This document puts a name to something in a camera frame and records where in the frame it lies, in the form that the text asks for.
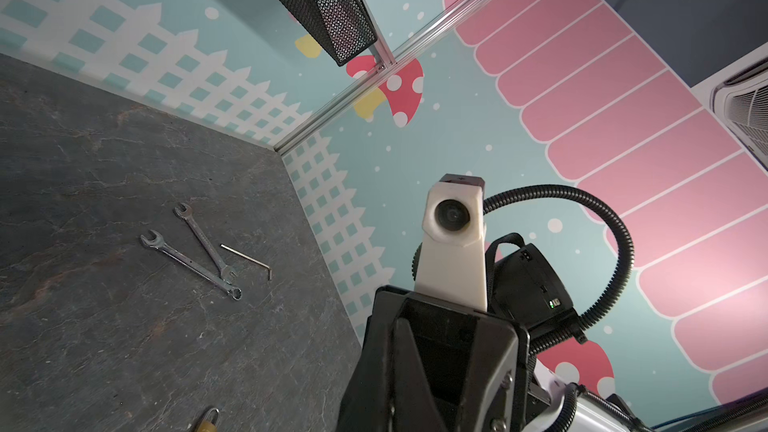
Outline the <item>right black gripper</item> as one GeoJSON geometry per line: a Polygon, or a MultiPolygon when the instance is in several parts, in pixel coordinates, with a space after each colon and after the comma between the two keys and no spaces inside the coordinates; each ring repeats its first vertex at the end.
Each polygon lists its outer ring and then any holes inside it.
{"type": "Polygon", "coordinates": [[[375,294],[339,431],[520,431],[529,334],[414,291],[375,294]]]}

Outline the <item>brass padlock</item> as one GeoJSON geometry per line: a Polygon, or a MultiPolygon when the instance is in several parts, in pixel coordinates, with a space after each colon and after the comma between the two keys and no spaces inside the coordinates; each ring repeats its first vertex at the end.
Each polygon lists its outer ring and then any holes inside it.
{"type": "Polygon", "coordinates": [[[218,424],[219,418],[220,418],[220,410],[217,407],[209,407],[203,412],[203,414],[199,418],[198,422],[196,423],[192,431],[193,432],[217,432],[218,431],[217,424],[218,424]]]}

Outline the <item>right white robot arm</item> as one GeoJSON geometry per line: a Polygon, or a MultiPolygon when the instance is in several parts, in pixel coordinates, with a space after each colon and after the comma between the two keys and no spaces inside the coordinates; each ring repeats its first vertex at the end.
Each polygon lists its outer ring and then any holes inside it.
{"type": "Polygon", "coordinates": [[[538,356],[565,341],[586,342],[626,288],[634,244],[622,219],[581,189],[557,184],[485,195],[479,177],[447,174],[429,191],[424,236],[412,261],[415,285],[379,287],[362,352],[342,397],[340,431],[641,431],[618,395],[601,397],[553,374],[538,356]],[[497,259],[486,216],[535,199],[593,211],[612,232],[617,262],[592,306],[578,313],[539,249],[517,233],[497,259]]]}

